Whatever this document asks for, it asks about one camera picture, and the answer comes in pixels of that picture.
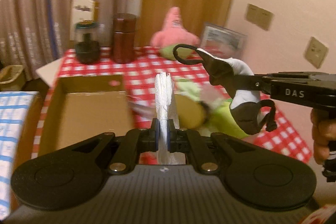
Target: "red checkered tablecloth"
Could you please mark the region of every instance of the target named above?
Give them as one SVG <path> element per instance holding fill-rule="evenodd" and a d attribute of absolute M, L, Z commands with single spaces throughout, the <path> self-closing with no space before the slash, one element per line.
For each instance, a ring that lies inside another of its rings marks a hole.
<path fill-rule="evenodd" d="M 155 100 L 154 79 L 160 72 L 168 72 L 172 78 L 183 77 L 204 84 L 209 81 L 209 75 L 201 64 L 188 66 L 177 61 L 162 58 L 158 51 L 152 47 L 137 49 L 137 58 L 129 64 L 116 64 L 109 58 L 109 48 L 102 48 L 100 61 L 92 65 L 83 65 L 76 59 L 74 50 L 68 50 L 58 72 L 58 77 L 79 75 L 111 75 L 123 74 L 124 85 L 130 100 L 138 104 L 151 105 Z M 225 90 L 217 87 L 225 97 L 229 97 Z M 33 147 L 33 157 L 37 156 L 40 137 L 43 129 L 49 102 L 53 93 L 51 88 L 46 96 L 38 123 Z M 278 129 L 272 132 L 261 132 L 255 139 L 254 144 L 273 150 L 278 153 L 308 162 L 311 151 L 305 141 L 300 137 L 283 113 L 277 109 L 276 122 Z M 151 121 L 147 118 L 135 115 L 135 124 L 138 128 L 149 127 Z"/>

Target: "pink wall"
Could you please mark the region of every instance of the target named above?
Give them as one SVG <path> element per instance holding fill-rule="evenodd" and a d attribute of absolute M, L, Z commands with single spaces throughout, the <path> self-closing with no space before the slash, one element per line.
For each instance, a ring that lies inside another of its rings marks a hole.
<path fill-rule="evenodd" d="M 269 31 L 244 20 L 248 3 L 274 13 Z M 233 0 L 226 26 L 248 36 L 242 59 L 254 73 L 316 71 L 303 57 L 312 36 L 329 47 L 318 71 L 336 73 L 336 0 Z M 284 102 L 278 106 L 312 147 L 310 109 Z"/>

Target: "pink starfish plush toy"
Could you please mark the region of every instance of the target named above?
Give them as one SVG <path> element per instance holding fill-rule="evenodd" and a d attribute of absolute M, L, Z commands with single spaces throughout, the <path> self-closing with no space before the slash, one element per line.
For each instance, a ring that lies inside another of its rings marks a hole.
<path fill-rule="evenodd" d="M 173 48 L 175 45 L 197 45 L 199 42 L 200 40 L 196 35 L 183 28 L 179 7 L 170 8 L 162 30 L 156 32 L 151 39 L 151 45 L 153 47 L 160 47 L 161 55 L 170 60 L 175 60 L 173 56 Z M 178 55 L 182 58 L 186 58 L 192 52 L 193 50 L 180 48 Z"/>

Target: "human hand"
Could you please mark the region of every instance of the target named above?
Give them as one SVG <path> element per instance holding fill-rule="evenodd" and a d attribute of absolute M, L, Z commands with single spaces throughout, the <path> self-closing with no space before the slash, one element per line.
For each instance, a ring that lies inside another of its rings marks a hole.
<path fill-rule="evenodd" d="M 329 157 L 329 141 L 336 140 L 336 119 L 329 119 L 328 112 L 313 109 L 310 114 L 312 137 L 314 140 L 314 159 L 323 164 Z"/>

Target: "basket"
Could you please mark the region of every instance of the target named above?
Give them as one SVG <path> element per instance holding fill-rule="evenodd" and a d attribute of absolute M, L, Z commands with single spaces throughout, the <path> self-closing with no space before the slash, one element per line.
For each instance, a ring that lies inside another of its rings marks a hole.
<path fill-rule="evenodd" d="M 1 91 L 19 91 L 26 82 L 23 65 L 9 65 L 0 71 Z"/>

